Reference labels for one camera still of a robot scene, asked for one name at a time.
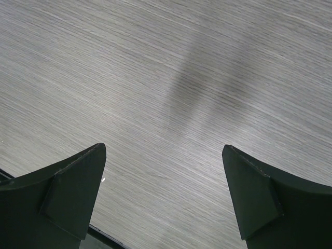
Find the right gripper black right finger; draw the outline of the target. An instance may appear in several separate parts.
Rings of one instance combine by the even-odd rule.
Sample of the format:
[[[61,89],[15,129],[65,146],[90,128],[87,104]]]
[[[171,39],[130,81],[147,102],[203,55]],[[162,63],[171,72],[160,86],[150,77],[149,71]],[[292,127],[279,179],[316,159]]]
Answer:
[[[222,151],[247,248],[331,248],[331,187],[292,175],[238,148]]]

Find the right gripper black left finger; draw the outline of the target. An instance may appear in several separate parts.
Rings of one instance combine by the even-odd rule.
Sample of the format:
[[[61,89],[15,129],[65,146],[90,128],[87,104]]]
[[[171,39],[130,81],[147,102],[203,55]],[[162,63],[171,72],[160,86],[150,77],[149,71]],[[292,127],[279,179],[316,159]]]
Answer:
[[[79,248],[106,162],[98,143],[1,182],[1,248]]]

